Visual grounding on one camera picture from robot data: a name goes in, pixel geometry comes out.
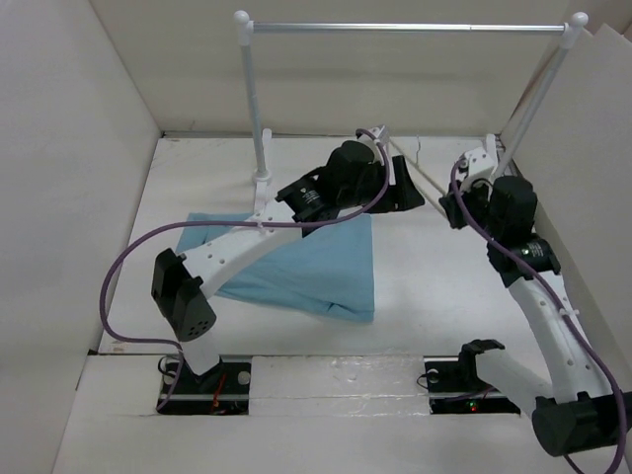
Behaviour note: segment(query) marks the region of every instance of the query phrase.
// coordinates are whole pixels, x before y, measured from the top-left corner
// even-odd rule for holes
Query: silver horizontal bar
[[[561,35],[565,25],[459,25],[434,23],[253,23],[254,33],[506,33]]]

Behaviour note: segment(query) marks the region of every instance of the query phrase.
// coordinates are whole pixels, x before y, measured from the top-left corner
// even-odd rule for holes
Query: metal rod
[[[253,33],[506,33],[560,36],[565,25],[460,25],[433,23],[261,23]]]
[[[542,77],[540,84],[537,86],[535,93],[533,93],[533,97],[529,101],[529,105],[527,106],[526,111],[524,111],[524,114],[522,115],[522,118],[520,119],[520,123],[518,124],[517,129],[515,130],[515,134],[513,135],[512,141],[510,142],[509,146],[505,150],[505,154],[503,155],[503,158],[501,158],[501,161],[498,167],[496,168],[496,171],[492,175],[493,179],[496,179],[502,176],[505,170],[507,169],[507,167],[509,166],[509,164],[511,163],[512,159],[514,158],[515,151],[517,150],[520,143],[522,142],[522,139],[524,138],[524,135],[526,134],[526,131],[528,130],[529,125],[531,124],[531,121],[533,120],[533,117],[535,116],[535,113],[537,112],[538,108],[540,107],[540,104],[544,100],[544,96],[548,92],[549,87],[551,87],[551,83],[553,82],[553,79],[555,79],[557,71],[559,71],[560,66],[562,65],[562,62],[564,62],[564,58],[566,57],[568,52],[569,52],[569,49],[567,48],[563,48],[563,47],[557,48],[557,51],[553,55],[553,58],[551,59],[551,62],[549,63],[549,66],[546,72],[544,73],[544,76]]]
[[[259,115],[259,102],[255,89],[255,71],[253,69],[253,56],[250,45],[241,46],[241,61],[244,67],[246,79],[246,91],[248,93],[248,110],[250,122],[253,127],[253,141],[255,142],[255,157],[257,158],[257,172],[255,178],[266,178],[269,175],[266,168],[266,155],[264,154],[264,141],[262,137],[261,117]]]

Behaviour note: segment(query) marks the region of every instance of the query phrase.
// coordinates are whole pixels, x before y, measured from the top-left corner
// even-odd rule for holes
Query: folded cloth
[[[187,220],[240,221],[250,215],[191,213]],[[229,230],[226,226],[186,228],[176,252],[202,245]],[[371,216],[362,214],[322,227],[279,247],[234,276],[217,294],[347,321],[372,322],[375,302]]]

